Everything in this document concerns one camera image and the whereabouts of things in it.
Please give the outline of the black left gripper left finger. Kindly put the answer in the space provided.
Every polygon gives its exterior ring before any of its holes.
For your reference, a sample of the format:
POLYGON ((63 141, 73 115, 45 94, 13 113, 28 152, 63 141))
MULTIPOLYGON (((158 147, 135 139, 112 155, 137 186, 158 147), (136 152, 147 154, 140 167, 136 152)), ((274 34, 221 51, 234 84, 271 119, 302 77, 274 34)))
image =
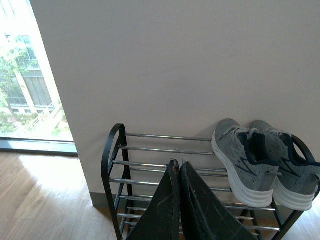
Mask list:
POLYGON ((154 196, 128 240, 178 240, 180 235, 180 168, 175 159, 166 171, 154 196))

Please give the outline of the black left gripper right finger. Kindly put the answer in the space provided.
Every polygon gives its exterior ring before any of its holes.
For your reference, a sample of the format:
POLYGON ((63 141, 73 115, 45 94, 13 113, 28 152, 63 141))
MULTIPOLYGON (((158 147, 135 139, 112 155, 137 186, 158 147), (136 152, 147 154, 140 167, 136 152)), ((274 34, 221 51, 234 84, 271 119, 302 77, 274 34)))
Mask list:
POLYGON ((254 240, 190 162, 180 168, 180 214, 186 240, 254 240))

